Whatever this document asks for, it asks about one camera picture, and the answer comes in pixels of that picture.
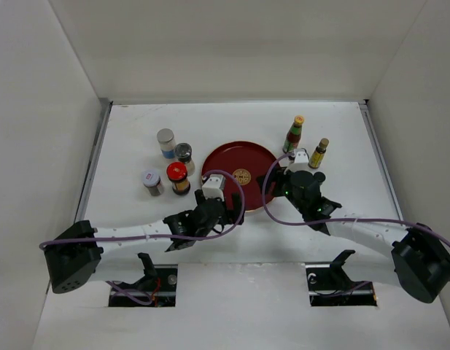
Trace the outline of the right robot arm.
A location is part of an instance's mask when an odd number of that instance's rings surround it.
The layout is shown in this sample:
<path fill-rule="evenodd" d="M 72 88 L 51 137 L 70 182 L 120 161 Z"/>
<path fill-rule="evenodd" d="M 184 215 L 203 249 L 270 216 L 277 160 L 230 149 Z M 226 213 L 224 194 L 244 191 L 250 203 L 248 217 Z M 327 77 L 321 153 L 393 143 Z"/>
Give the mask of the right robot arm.
<path fill-rule="evenodd" d="M 326 236 L 343 238 L 385 257 L 385 262 L 347 264 L 350 251 L 330 264 L 329 277 L 337 288 L 347 288 L 356 277 L 397 285 L 414 299 L 433 302 L 450 282 L 450 242 L 420 223 L 345 214 L 343 206 L 322 195 L 326 176 L 317 171 L 278 167 L 257 178 L 262 196 L 286 198 L 299 212 L 302 226 Z"/>

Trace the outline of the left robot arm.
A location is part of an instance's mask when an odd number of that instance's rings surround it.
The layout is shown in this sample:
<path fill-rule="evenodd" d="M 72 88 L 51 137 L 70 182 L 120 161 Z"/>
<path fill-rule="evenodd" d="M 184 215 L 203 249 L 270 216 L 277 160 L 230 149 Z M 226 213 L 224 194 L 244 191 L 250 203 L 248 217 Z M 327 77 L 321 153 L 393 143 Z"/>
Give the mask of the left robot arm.
<path fill-rule="evenodd" d="M 192 247 L 226 234 L 244 221 L 244 200 L 237 192 L 228 208 L 221 198 L 195 191 L 197 206 L 157 222 L 117 229 L 94 228 L 87 220 L 74 223 L 41 248 L 55 294 L 79 289 L 89 281 L 118 281 L 147 291 L 158 277 L 152 257 Z"/>

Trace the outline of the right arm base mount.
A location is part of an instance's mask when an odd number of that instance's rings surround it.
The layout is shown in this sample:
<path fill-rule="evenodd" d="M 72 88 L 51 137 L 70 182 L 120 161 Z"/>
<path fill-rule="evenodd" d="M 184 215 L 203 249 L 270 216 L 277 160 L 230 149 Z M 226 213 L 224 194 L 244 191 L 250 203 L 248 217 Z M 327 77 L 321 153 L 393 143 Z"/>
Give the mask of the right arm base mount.
<path fill-rule="evenodd" d="M 352 281 L 343 266 L 354 250 L 344 250 L 330 262 L 305 265 L 312 307 L 377 306 L 371 281 Z"/>

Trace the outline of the red lid sauce jar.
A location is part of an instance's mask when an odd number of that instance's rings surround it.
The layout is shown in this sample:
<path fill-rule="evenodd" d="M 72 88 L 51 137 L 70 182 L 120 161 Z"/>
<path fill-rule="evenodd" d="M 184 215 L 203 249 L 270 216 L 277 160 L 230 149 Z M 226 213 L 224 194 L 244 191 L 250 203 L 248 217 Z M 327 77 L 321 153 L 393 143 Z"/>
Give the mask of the red lid sauce jar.
<path fill-rule="evenodd" d="M 190 182 L 186 166 L 181 162 L 168 165 L 166 175 L 171 182 L 172 190 L 176 195 L 186 195 L 190 191 Z"/>

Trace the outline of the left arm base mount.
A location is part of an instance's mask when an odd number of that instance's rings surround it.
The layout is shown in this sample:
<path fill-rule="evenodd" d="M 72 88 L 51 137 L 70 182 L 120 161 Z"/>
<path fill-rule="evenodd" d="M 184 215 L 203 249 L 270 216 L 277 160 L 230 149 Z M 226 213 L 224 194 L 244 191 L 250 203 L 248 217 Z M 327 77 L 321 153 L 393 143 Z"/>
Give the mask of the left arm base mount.
<path fill-rule="evenodd" d="M 176 305 L 178 265 L 155 265 L 148 254 L 139 253 L 142 275 L 134 283 L 114 282 L 109 307 L 167 308 Z"/>

